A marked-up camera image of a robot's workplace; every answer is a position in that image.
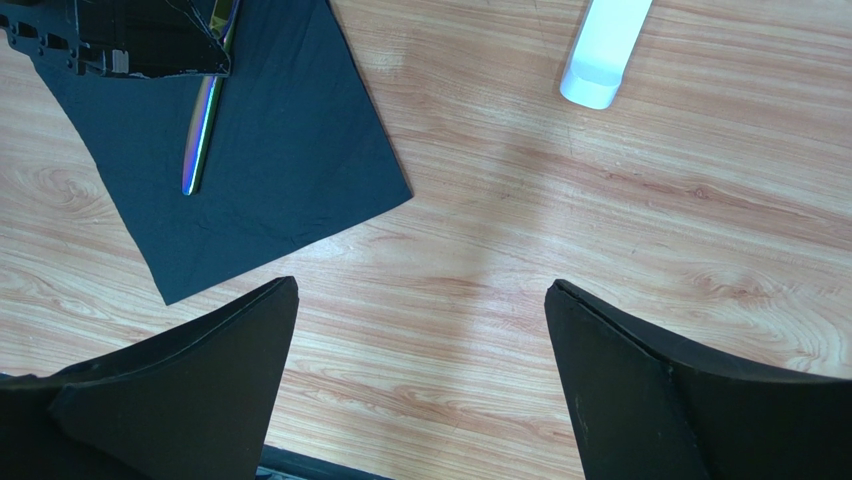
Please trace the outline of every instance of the wood grain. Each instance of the wood grain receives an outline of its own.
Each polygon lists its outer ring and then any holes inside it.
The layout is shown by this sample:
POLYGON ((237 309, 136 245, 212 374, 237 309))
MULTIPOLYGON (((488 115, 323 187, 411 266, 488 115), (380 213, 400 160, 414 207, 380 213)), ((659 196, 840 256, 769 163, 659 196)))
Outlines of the wood grain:
POLYGON ((333 4, 415 199, 169 308, 0 46, 2 370, 50 374, 295 275, 267 441, 401 479, 582 477, 542 308, 559 277, 852 378, 852 3, 659 0, 603 112, 557 93, 585 0, 333 4))

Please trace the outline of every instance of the black object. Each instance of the black object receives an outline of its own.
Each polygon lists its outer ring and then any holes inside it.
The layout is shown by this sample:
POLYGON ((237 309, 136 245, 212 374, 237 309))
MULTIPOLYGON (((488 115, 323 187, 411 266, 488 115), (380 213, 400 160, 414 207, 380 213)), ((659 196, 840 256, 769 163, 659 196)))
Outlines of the black object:
MULTIPOLYGON (((213 1, 196 1, 202 16, 213 1)), ((411 198, 325 0, 240 7, 204 185, 179 188, 200 79, 129 82, 39 65, 167 304, 411 198)))
POLYGON ((78 75, 227 75, 205 18, 191 0, 0 0, 13 49, 78 75))
POLYGON ((0 477, 253 478, 297 307, 277 279, 50 377, 0 380, 0 477))
POLYGON ((545 309, 587 478, 849 478, 852 381, 706 347, 564 280, 545 309))
POLYGON ((389 480, 360 470, 264 445, 255 480, 389 480))

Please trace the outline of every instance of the black cloth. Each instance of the black cloth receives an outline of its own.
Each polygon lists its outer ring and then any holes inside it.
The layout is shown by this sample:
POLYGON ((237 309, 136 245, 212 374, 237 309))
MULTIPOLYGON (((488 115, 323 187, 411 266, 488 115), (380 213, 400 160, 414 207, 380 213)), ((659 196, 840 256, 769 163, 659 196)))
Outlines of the black cloth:
MULTIPOLYGON (((206 16, 213 0, 196 0, 206 16)), ((198 77, 38 73, 167 304, 411 198, 326 0, 242 2, 201 190, 180 190, 198 77)))

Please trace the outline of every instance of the white plastic container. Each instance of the white plastic container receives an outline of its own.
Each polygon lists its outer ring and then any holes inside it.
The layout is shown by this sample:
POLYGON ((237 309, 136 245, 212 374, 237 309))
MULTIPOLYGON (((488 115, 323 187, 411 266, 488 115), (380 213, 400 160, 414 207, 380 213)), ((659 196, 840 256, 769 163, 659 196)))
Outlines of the white plastic container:
POLYGON ((584 107, 612 104, 651 0, 592 0, 559 91, 584 107))

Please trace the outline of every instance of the dark blue fabric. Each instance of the dark blue fabric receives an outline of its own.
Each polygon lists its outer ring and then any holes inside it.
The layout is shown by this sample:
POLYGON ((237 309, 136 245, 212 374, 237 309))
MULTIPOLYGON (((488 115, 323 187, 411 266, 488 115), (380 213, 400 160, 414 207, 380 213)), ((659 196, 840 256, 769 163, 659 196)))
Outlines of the dark blue fabric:
MULTIPOLYGON (((197 0, 205 15, 213 0, 197 0)), ((199 78, 39 74, 167 304, 411 198, 326 0, 242 2, 200 192, 180 191, 199 78)))

